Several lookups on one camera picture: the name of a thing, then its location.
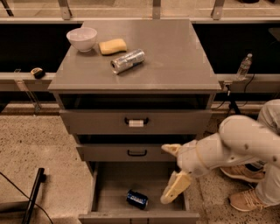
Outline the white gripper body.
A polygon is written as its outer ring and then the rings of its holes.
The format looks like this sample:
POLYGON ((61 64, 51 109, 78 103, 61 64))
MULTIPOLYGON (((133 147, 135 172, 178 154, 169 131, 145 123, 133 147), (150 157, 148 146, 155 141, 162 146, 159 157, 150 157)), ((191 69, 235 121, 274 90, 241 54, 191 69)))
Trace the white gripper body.
POLYGON ((208 169, 199 154, 197 140, 192 140, 179 147, 177 165, 182 171, 195 178, 208 174, 208 169))

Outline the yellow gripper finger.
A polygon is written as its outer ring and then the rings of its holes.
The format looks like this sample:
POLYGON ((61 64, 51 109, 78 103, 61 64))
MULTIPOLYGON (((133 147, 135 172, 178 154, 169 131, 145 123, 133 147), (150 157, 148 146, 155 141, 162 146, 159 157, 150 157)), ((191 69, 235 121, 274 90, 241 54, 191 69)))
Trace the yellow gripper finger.
POLYGON ((180 147, 181 147, 181 145, 177 144, 177 143, 163 144, 161 146, 161 149, 165 152, 170 153, 171 155, 173 155, 176 158, 179 154, 180 147))
POLYGON ((160 198, 162 204, 169 204, 173 202, 184 190, 186 190, 192 182, 192 177, 185 173, 173 172, 168 181, 167 187, 160 198))

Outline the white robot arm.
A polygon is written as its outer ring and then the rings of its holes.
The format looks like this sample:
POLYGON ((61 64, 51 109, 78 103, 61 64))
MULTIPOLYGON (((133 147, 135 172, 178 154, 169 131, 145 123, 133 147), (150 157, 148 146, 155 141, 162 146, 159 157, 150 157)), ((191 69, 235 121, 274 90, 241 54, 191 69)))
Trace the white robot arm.
POLYGON ((160 198, 173 202, 193 178, 222 166, 249 164, 258 160, 280 168, 280 137, 245 115, 231 115, 211 136, 185 144, 164 144, 162 149, 177 159, 174 172, 160 198))

